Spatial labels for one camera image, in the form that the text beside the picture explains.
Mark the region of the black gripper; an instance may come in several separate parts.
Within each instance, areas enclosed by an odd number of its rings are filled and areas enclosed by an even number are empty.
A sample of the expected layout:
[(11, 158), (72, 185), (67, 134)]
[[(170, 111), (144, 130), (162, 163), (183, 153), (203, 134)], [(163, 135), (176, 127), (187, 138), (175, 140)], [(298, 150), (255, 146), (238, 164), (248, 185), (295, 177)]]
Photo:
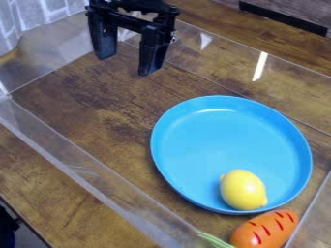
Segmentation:
[[(155, 14), (151, 22), (134, 17), (132, 12)], [(100, 60), (116, 54), (118, 28), (110, 23), (142, 32), (139, 75), (158, 71), (175, 41), (176, 16), (180, 10), (166, 0), (90, 0), (88, 26), (95, 55)]]

